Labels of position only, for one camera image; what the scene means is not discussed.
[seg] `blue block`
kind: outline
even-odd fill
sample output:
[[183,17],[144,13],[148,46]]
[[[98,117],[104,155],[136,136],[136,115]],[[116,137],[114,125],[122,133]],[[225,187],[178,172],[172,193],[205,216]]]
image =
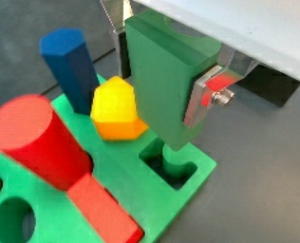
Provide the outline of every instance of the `blue block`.
[[75,28],[56,29],[40,38],[39,53],[74,111],[88,115],[99,80],[88,56],[83,32]]

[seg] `yellow pentagonal block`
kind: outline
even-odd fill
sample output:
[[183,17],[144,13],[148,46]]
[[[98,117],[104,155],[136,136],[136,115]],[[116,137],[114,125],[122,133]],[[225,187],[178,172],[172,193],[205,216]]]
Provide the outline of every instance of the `yellow pentagonal block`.
[[135,90],[116,76],[96,87],[90,116],[103,140],[134,140],[147,129],[138,117]]

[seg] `black base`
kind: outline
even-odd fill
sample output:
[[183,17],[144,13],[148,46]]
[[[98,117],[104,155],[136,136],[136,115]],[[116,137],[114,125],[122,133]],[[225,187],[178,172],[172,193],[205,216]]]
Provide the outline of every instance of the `black base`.
[[246,78],[238,81],[237,84],[282,107],[294,93],[300,82],[282,72],[258,65]]

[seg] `red rectangular block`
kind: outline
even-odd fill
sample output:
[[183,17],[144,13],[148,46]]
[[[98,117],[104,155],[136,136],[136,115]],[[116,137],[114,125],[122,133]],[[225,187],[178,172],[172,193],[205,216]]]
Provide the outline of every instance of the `red rectangular block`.
[[143,231],[91,174],[71,186],[67,195],[106,243],[136,243]]

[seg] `green foam board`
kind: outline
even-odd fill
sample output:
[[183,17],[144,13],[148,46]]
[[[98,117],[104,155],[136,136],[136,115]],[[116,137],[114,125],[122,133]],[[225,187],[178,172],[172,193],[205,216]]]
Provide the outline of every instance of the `green foam board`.
[[[92,156],[94,176],[144,230],[140,242],[156,241],[207,179],[214,161],[187,144],[186,162],[194,164],[195,171],[182,188],[175,190],[144,162],[162,152],[163,147],[151,130],[132,141],[102,141],[90,117],[74,113],[64,95],[52,101],[52,105]],[[3,154],[0,178],[4,182],[0,192],[0,240],[5,243],[24,242],[20,222],[32,208],[36,227],[30,242],[102,242],[66,193],[54,189]]]
[[152,10],[126,20],[126,36],[138,114],[179,150],[203,125],[187,128],[183,118],[194,77],[215,63],[221,44],[210,37],[178,33],[170,19]]

